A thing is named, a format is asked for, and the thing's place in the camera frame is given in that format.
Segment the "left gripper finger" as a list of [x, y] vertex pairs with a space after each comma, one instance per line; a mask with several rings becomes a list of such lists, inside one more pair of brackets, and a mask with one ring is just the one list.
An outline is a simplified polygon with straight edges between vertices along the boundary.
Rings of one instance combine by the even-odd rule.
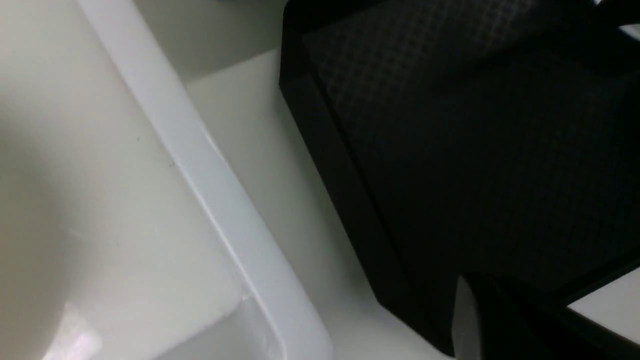
[[457, 360], [637, 360], [637, 342], [514, 281], [458, 277], [452, 319]]

